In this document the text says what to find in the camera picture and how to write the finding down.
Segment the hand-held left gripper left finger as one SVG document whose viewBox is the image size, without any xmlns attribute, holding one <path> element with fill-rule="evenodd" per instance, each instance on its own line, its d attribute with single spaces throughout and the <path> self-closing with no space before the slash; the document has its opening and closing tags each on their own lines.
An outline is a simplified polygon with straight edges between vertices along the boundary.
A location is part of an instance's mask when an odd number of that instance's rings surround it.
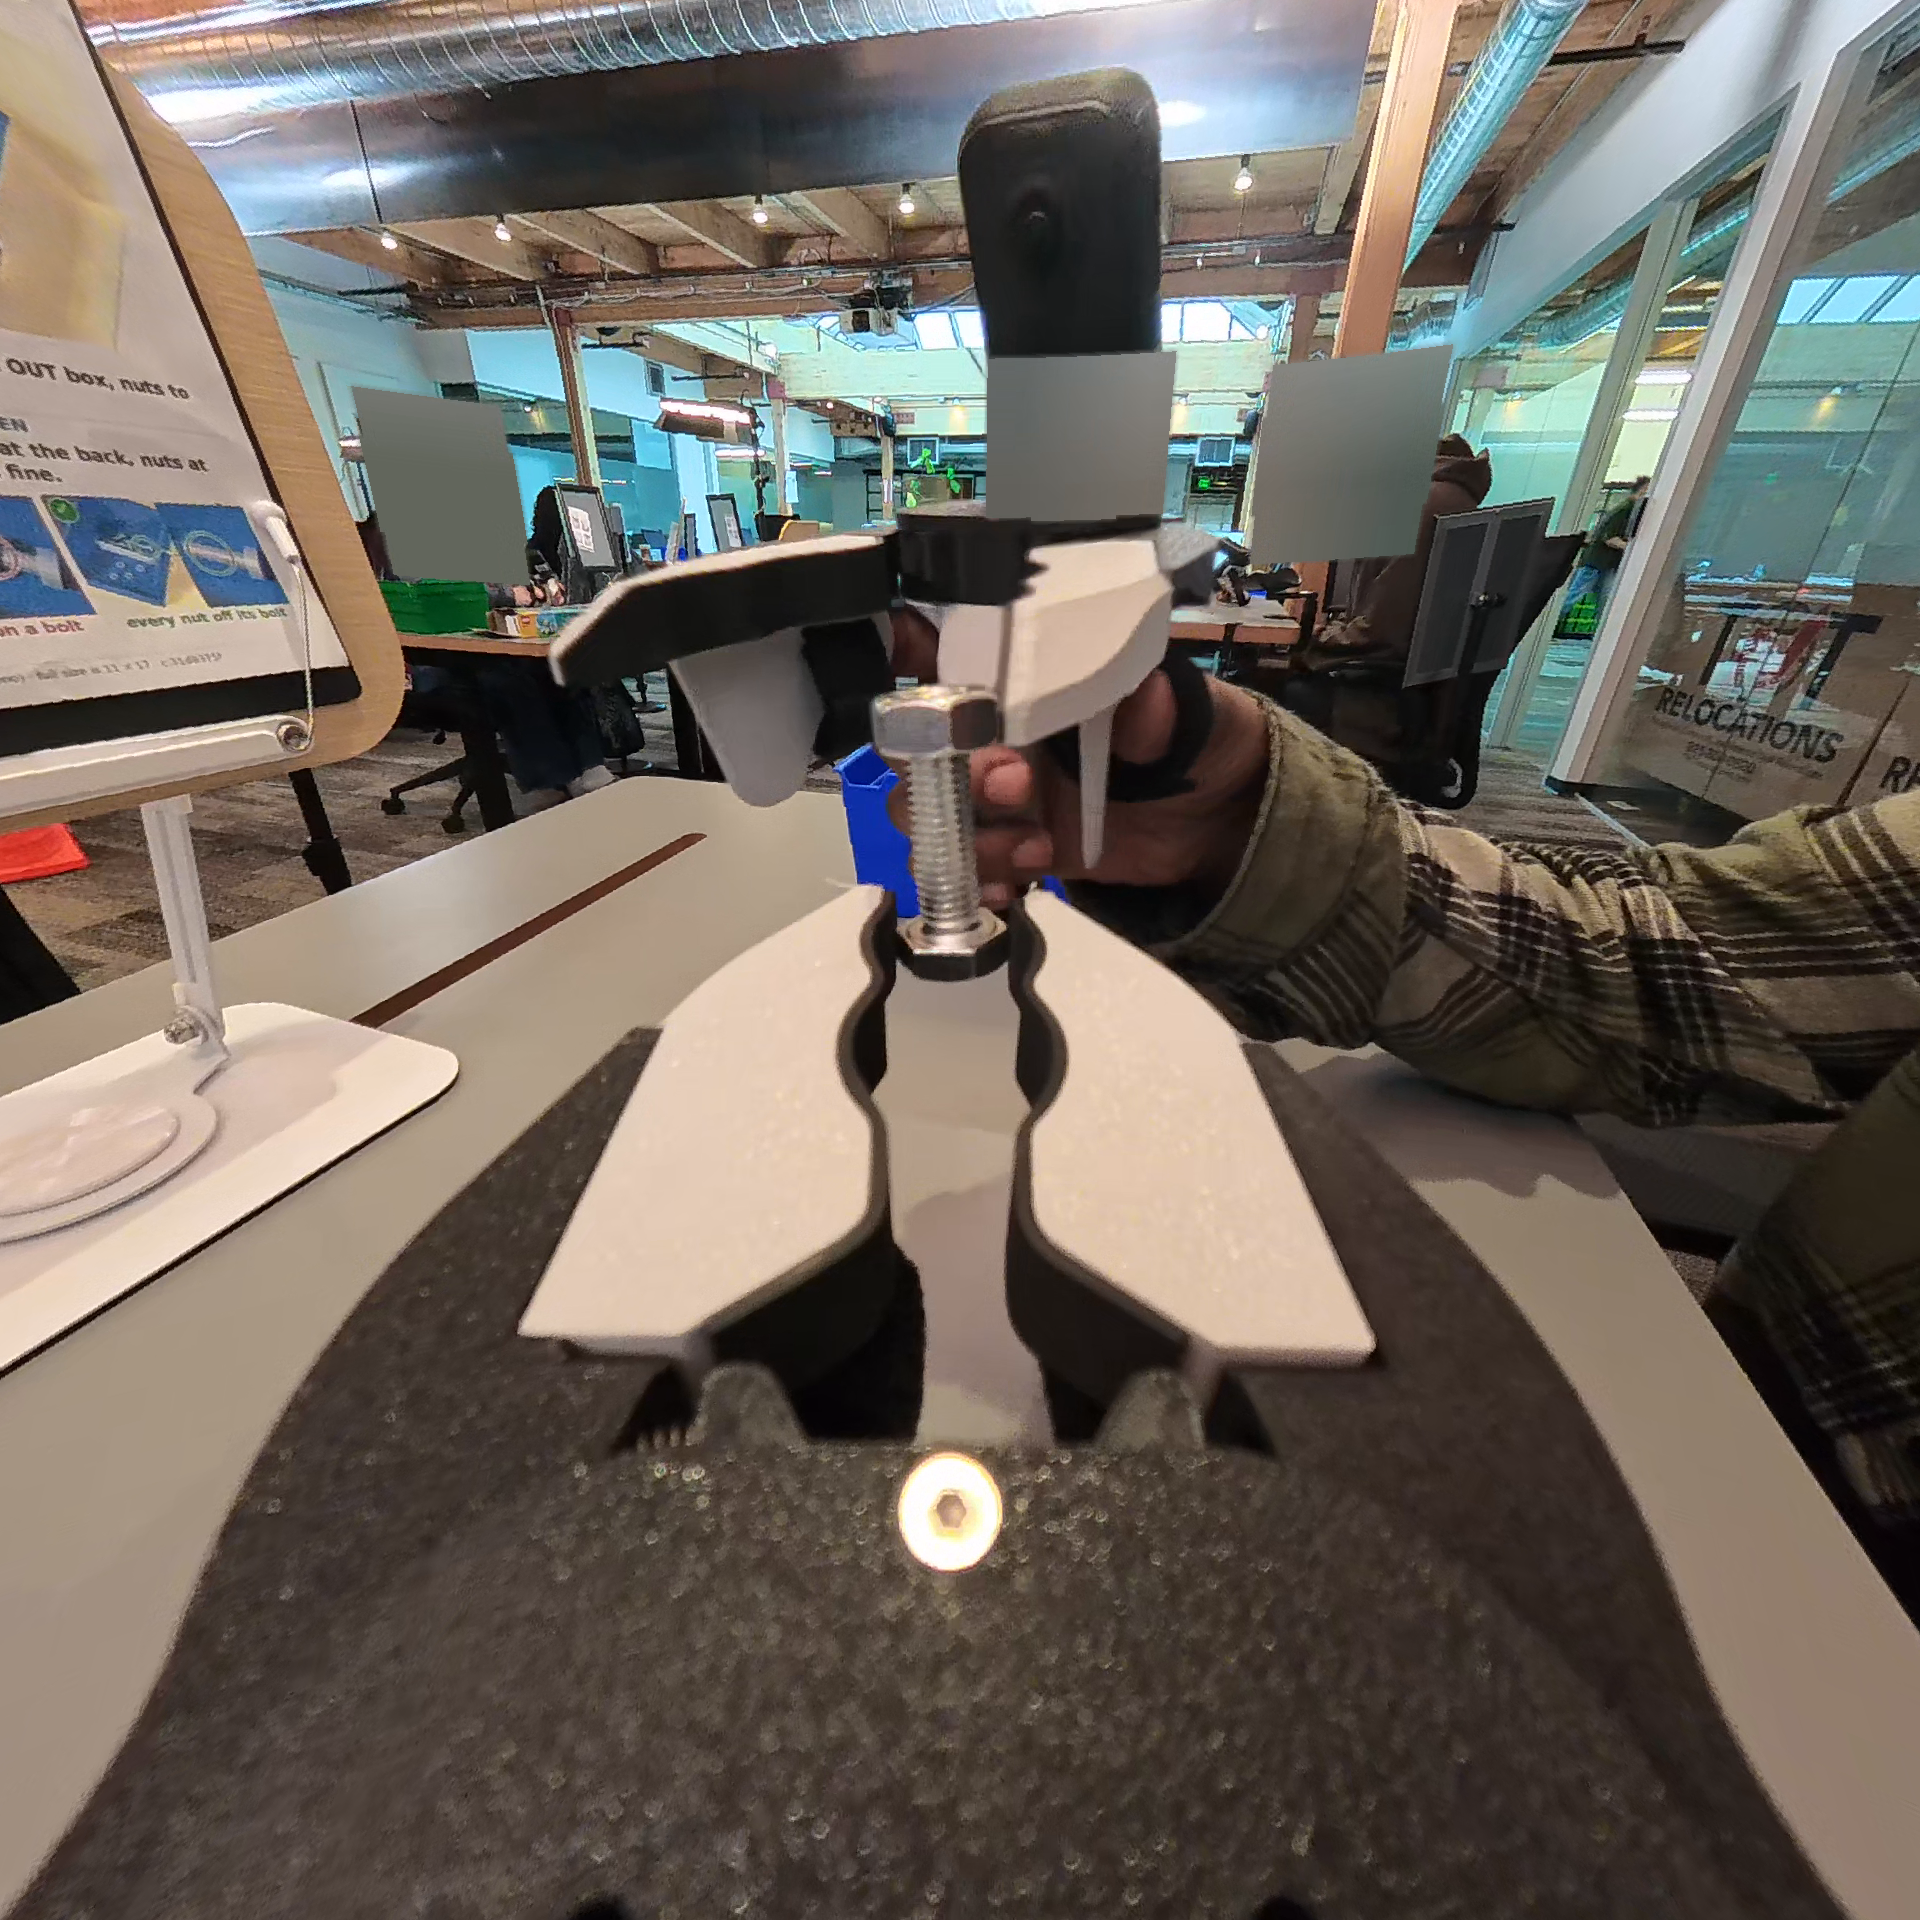
<svg viewBox="0 0 1920 1920">
<path fill-rule="evenodd" d="M 874 1100 L 894 933 L 891 895 L 855 884 L 675 1009 L 522 1338 L 688 1381 L 756 1363 L 792 1389 L 874 1340 L 899 1263 Z"/>
</svg>

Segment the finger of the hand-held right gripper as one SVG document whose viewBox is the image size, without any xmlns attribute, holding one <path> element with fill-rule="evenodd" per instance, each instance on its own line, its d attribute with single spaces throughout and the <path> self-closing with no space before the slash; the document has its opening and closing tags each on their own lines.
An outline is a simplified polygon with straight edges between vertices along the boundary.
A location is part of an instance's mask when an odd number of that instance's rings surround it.
<svg viewBox="0 0 1920 1920">
<path fill-rule="evenodd" d="M 820 534 L 675 563 L 612 582 L 548 647 L 566 687 L 640 678 L 678 661 L 888 611 L 896 534 Z"/>
<path fill-rule="evenodd" d="M 1032 564 L 1010 604 L 942 611 L 938 682 L 988 691 L 1006 746 L 1076 737 L 1079 852 L 1092 865 L 1107 835 L 1114 715 L 1164 661 L 1174 581 L 1158 538 L 1044 545 Z"/>
</svg>

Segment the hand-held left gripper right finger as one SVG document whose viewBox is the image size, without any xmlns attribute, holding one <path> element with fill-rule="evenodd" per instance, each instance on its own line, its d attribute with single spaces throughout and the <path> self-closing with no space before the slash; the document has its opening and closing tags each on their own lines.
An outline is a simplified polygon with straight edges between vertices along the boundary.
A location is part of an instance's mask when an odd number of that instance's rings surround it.
<svg viewBox="0 0 1920 1920">
<path fill-rule="evenodd" d="M 1010 921 L 1016 1140 L 1006 1306 L 1043 1372 L 1203 1397 L 1239 1369 L 1348 1369 L 1376 1332 L 1250 1049 L 1159 961 L 1056 895 Z"/>
</svg>

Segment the silver hex bolt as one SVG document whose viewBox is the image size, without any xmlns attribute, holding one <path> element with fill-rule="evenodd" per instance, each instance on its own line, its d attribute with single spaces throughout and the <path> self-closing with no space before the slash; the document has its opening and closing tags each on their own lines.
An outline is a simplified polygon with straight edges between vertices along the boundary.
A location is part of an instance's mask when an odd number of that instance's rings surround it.
<svg viewBox="0 0 1920 1920">
<path fill-rule="evenodd" d="M 971 755 L 916 755 L 904 767 L 908 866 L 920 900 L 896 926 L 904 964 L 942 982 L 990 975 L 1004 966 L 1010 934 L 982 894 Z"/>
</svg>

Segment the blue divided plastic bin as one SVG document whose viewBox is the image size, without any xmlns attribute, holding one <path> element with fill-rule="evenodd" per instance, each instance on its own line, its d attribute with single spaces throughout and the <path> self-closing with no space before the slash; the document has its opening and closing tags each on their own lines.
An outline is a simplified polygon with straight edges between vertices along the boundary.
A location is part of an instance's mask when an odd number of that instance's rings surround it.
<svg viewBox="0 0 1920 1920">
<path fill-rule="evenodd" d="M 910 841 L 891 813 L 899 775 L 874 743 L 834 764 L 848 820 L 855 883 L 886 890 L 902 921 L 921 913 L 920 886 L 910 866 Z"/>
</svg>

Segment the person's right hand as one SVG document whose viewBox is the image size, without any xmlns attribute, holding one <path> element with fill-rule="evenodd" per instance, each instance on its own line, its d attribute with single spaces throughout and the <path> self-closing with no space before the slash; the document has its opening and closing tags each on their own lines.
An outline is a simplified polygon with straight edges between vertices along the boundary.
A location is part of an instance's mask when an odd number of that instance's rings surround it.
<svg viewBox="0 0 1920 1920">
<path fill-rule="evenodd" d="M 1201 678 L 1212 724 L 1186 791 L 1107 805 L 1099 859 L 1082 847 L 1079 789 L 1043 751 L 990 746 L 969 756 L 976 877 L 1006 908 L 1043 877 L 1171 890 L 1212 906 L 1255 831 L 1270 775 L 1266 709 L 1246 687 Z"/>
</svg>

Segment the long wooden desk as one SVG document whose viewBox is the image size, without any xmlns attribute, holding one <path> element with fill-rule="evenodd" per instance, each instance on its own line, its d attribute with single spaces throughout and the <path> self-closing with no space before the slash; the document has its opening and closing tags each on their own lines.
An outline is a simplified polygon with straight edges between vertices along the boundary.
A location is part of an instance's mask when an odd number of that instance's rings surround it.
<svg viewBox="0 0 1920 1920">
<path fill-rule="evenodd" d="M 462 801 L 495 831 L 630 777 L 681 777 L 678 739 L 648 734 L 678 709 L 639 685 L 562 687 L 552 641 L 491 630 L 404 634 L 400 729 L 459 746 Z"/>
</svg>

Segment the white tablet stand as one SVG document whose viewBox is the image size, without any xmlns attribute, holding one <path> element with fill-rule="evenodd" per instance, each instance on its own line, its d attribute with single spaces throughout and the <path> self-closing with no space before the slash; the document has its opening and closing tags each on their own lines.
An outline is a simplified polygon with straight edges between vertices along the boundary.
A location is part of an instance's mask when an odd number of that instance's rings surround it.
<svg viewBox="0 0 1920 1920">
<path fill-rule="evenodd" d="M 145 801 L 174 964 L 161 1030 L 6 1093 L 2 1365 L 57 1343 L 132 1289 L 442 1097 L 443 1047 L 216 982 L 195 782 L 281 767 L 313 719 L 274 714 L 6 759 L 6 825 Z"/>
</svg>

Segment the black monitor on stand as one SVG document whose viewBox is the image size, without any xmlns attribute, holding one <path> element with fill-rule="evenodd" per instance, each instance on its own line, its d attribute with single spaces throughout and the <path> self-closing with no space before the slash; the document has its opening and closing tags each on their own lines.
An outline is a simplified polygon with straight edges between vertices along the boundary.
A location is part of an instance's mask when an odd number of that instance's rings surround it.
<svg viewBox="0 0 1920 1920">
<path fill-rule="evenodd" d="M 1441 517 L 1409 641 L 1403 687 L 1497 677 L 1534 615 L 1524 611 L 1545 559 L 1554 498 Z"/>
</svg>

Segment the person's plaid shirt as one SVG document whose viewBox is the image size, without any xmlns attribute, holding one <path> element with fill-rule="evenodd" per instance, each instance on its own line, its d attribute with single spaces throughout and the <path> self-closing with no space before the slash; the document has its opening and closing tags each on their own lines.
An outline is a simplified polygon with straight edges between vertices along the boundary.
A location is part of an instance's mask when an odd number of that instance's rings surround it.
<svg viewBox="0 0 1920 1920">
<path fill-rule="evenodd" d="M 1754 1385 L 1874 1539 L 1918 1523 L 1918 1055 L 1801 1166 L 1710 1297 Z"/>
</svg>

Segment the wooden support post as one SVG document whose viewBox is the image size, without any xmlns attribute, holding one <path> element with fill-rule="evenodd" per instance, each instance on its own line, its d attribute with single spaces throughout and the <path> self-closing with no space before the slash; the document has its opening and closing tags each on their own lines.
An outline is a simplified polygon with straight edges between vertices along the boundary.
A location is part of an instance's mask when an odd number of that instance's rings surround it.
<svg viewBox="0 0 1920 1920">
<path fill-rule="evenodd" d="M 1395 321 L 1458 2 L 1403 2 L 1388 54 L 1332 356 L 1383 353 Z"/>
</svg>

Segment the silver ventilation duct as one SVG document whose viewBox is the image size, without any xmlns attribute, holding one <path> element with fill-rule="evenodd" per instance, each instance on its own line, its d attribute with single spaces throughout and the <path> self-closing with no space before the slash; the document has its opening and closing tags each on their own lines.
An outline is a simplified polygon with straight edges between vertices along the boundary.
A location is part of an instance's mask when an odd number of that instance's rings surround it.
<svg viewBox="0 0 1920 1920">
<path fill-rule="evenodd" d="M 294 113 L 990 26 L 971 2 L 84 4 L 150 98 Z"/>
</svg>

